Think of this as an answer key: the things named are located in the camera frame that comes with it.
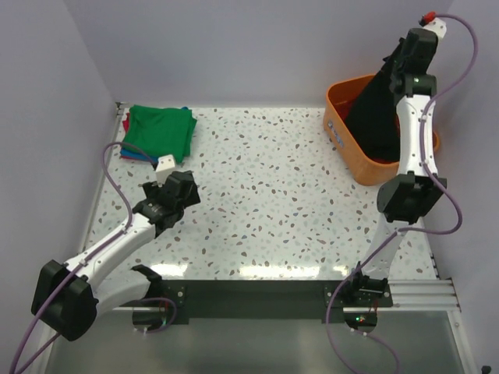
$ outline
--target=terrazzo surface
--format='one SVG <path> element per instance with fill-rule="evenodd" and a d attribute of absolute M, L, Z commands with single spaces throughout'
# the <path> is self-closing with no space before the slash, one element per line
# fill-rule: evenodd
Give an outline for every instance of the terrazzo surface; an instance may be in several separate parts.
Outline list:
<path fill-rule="evenodd" d="M 107 281 L 142 263 L 185 279 L 342 279 L 377 226 L 377 187 L 356 184 L 322 128 L 322 108 L 194 108 L 191 170 L 201 204 L 133 253 Z M 117 140 L 125 135 L 120 124 Z M 151 167 L 119 157 L 109 170 L 134 206 Z M 126 217 L 106 181 L 86 247 Z M 408 233 L 391 279 L 435 279 L 425 235 Z"/>

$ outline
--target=red connector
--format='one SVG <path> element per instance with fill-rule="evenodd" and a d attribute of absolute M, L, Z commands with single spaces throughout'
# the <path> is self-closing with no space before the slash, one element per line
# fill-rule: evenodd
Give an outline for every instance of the red connector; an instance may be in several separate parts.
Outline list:
<path fill-rule="evenodd" d="M 437 14 L 435 12 L 429 12 L 421 18 L 421 20 L 419 21 L 419 24 L 421 26 L 426 26 L 428 23 L 432 22 L 436 16 L 437 16 Z"/>

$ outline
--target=lavender wall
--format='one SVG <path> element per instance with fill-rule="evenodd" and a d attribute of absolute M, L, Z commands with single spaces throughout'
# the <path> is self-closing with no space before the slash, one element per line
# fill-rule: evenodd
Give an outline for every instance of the lavender wall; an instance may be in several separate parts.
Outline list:
<path fill-rule="evenodd" d="M 480 54 L 469 78 L 437 104 L 436 127 L 443 140 L 439 172 L 462 205 L 464 224 L 456 234 L 430 238 L 438 269 L 453 277 L 473 353 L 479 365 L 499 370 L 499 28 L 497 0 L 455 0 L 449 12 L 476 29 Z M 447 86 L 469 61 L 471 39 L 464 27 L 449 21 L 434 71 Z M 455 212 L 441 201 L 426 225 L 449 228 Z"/>
<path fill-rule="evenodd" d="M 451 0 L 65 0 L 117 101 L 323 105 Z"/>
<path fill-rule="evenodd" d="M 2 0 L 0 46 L 0 372 L 8 372 L 41 266 L 77 250 L 114 103 L 62 1 Z"/>

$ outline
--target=orange basket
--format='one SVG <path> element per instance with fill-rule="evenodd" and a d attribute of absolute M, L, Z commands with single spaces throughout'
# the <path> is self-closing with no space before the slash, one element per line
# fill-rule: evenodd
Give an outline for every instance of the orange basket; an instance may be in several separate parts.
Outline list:
<path fill-rule="evenodd" d="M 360 185 L 379 185 L 396 176 L 398 170 L 398 162 L 383 163 L 368 158 L 343 122 L 353 102 L 373 77 L 370 74 L 335 83 L 326 96 L 324 129 Z M 434 152 L 439 147 L 440 138 L 434 131 Z"/>

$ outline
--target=green towel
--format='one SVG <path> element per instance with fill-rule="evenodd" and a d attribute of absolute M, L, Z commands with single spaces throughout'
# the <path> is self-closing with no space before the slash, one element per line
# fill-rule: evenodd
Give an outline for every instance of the green towel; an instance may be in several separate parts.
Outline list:
<path fill-rule="evenodd" d="M 138 146 L 154 157 L 172 154 L 177 163 L 181 163 L 184 156 L 190 155 L 196 122 L 191 110 L 134 105 L 130 108 L 129 130 L 123 142 Z"/>

